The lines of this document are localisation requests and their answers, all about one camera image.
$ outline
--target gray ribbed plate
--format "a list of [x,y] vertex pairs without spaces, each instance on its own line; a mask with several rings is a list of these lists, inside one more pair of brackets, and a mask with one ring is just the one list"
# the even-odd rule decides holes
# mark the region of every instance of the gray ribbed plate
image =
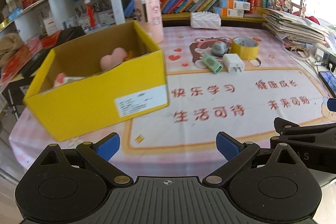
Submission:
[[[95,213],[71,224],[266,224],[238,211],[224,192],[197,178],[146,178],[112,191]],[[314,224],[306,219],[296,224]],[[25,221],[22,224],[35,224]]]

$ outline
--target tape roll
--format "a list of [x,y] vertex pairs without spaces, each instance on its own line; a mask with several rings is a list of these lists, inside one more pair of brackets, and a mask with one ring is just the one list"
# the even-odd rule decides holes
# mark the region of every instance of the tape roll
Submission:
[[241,60],[254,60],[258,57],[259,44],[248,37],[236,37],[232,41],[231,53],[236,53]]

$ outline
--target pink box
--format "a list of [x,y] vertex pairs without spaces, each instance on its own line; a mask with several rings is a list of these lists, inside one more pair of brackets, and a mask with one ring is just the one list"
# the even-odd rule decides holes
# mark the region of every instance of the pink box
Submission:
[[159,44],[163,41],[160,0],[134,0],[139,25]]

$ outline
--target metal screw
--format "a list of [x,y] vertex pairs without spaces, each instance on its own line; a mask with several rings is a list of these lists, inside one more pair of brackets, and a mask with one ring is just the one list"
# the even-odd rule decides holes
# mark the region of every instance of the metal screw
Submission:
[[218,184],[222,182],[222,178],[219,176],[208,176],[205,180],[210,184]]
[[128,176],[117,176],[114,178],[114,182],[118,184],[125,184],[130,182],[131,179]]

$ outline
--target green sharpener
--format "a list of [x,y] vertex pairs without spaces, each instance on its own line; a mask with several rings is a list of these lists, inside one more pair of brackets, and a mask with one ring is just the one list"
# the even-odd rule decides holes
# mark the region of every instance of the green sharpener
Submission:
[[202,59],[204,64],[213,71],[214,74],[219,73],[223,69],[223,65],[219,63],[213,56],[203,54]]

